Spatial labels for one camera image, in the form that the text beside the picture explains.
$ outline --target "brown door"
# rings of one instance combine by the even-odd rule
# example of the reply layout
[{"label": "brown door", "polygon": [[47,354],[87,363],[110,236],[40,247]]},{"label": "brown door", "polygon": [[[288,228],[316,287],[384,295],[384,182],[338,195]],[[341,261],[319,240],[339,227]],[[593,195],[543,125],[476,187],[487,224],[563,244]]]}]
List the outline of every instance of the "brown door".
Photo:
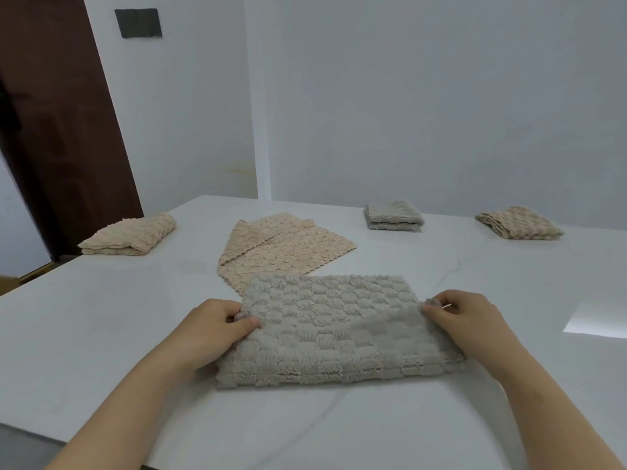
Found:
[{"label": "brown door", "polygon": [[0,0],[0,82],[0,145],[54,256],[143,216],[83,0]]}]

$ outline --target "table surface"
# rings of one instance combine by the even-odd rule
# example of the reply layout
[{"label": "table surface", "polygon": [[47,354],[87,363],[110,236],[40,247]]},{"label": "table surface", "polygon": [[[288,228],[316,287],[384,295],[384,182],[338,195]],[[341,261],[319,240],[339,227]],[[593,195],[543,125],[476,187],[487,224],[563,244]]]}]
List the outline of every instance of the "table surface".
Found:
[{"label": "table surface", "polygon": [[[369,230],[361,209],[199,197],[144,257],[85,256],[0,298],[0,422],[68,441],[133,365],[206,298],[239,219],[287,211],[358,248],[315,271],[402,275],[419,298],[481,292],[627,462],[627,232],[506,241],[465,217]],[[177,391],[148,464],[162,470],[523,469],[513,416],[480,366],[340,386]]]}]

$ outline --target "gray tiled floor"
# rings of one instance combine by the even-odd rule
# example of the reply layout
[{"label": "gray tiled floor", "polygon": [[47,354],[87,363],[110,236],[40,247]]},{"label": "gray tiled floor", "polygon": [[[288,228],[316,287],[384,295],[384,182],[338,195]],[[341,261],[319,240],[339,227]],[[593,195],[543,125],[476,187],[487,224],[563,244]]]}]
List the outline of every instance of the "gray tiled floor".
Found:
[{"label": "gray tiled floor", "polygon": [[41,470],[59,453],[60,442],[0,424],[0,469]]}]

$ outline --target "hand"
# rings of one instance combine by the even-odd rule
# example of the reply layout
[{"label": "hand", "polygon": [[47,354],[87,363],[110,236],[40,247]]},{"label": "hand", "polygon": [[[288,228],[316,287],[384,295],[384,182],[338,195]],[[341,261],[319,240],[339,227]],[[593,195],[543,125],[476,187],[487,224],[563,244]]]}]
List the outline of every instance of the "hand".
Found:
[{"label": "hand", "polygon": [[186,371],[214,362],[233,343],[261,327],[258,318],[228,323],[241,309],[241,303],[209,299],[194,308],[154,350],[161,359]]},{"label": "hand", "polygon": [[444,328],[466,355],[497,380],[528,355],[498,308],[479,293],[447,290],[434,297],[442,306],[423,305],[427,317]]}]

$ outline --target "towel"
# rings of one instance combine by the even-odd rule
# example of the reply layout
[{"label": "towel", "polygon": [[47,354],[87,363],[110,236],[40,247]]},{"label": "towel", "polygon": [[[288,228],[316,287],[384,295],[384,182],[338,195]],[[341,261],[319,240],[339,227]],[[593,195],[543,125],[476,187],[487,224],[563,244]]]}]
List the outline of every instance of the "towel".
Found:
[{"label": "towel", "polygon": [[564,235],[564,231],[551,221],[522,206],[484,212],[474,218],[492,228],[503,239],[554,241]]},{"label": "towel", "polygon": [[176,220],[164,212],[152,217],[122,219],[100,229],[78,246],[83,254],[143,256],[175,228]]},{"label": "towel", "polygon": [[365,207],[364,214],[370,229],[419,230],[425,224],[420,212],[405,200],[394,201],[385,206]]},{"label": "towel", "polygon": [[238,315],[263,327],[218,360],[218,385],[347,384],[460,369],[465,355],[420,307],[399,276],[259,274]]},{"label": "towel", "polygon": [[289,213],[256,221],[238,221],[218,262],[218,274],[240,295],[260,272],[307,274],[343,256],[357,245]]}]

